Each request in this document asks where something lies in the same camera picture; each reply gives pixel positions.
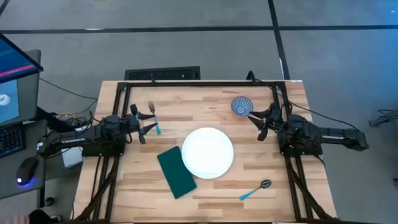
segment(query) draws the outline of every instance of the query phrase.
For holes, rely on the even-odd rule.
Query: keyboard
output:
[[[174,67],[126,70],[125,80],[199,80],[200,68]]]
[[[22,123],[0,128],[0,157],[25,149]]]

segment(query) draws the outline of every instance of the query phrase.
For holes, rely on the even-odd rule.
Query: wooden table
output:
[[[96,118],[112,113],[116,81],[104,81],[99,94]],[[286,81],[289,100],[308,107],[302,82]],[[257,141],[257,128],[247,118],[234,115],[231,101],[246,96],[255,111],[263,111],[272,102],[268,87],[134,87],[129,104],[135,103],[149,114],[147,102],[156,108],[160,136],[153,128],[141,145],[137,134],[126,145],[120,160],[112,222],[270,222],[293,221],[284,158],[279,154],[276,135],[269,131],[264,142]],[[311,120],[308,111],[293,107],[293,113]],[[175,200],[157,160],[157,155],[174,146],[198,128],[212,127],[224,132],[234,145],[234,161],[227,173],[216,179],[195,178],[197,188]],[[330,215],[335,216],[323,164],[313,156],[302,156],[308,189]],[[97,158],[85,159],[75,197],[75,216],[88,205]],[[272,180],[269,189],[258,190],[245,201],[239,196],[258,187],[264,179]],[[298,190],[302,216],[302,196]],[[104,215],[105,200],[101,204]]]

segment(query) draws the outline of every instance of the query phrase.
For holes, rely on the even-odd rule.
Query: green napkin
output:
[[[178,146],[159,154],[157,159],[159,160],[175,199],[197,187],[192,174],[184,166],[181,151]]]

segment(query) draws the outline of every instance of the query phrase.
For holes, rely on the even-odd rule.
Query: blue spoon handle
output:
[[[240,196],[239,199],[241,199],[241,200],[246,199],[248,196],[250,196],[251,194],[253,194],[254,192],[256,192],[256,190],[258,190],[258,189],[254,189],[254,190],[250,191],[249,193]]]
[[[162,134],[162,131],[159,128],[159,125],[156,124],[156,134]]]

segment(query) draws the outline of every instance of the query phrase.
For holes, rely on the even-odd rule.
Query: small bowl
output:
[[[246,97],[239,96],[232,101],[231,108],[234,114],[238,116],[249,116],[250,112],[253,111],[253,103]]]

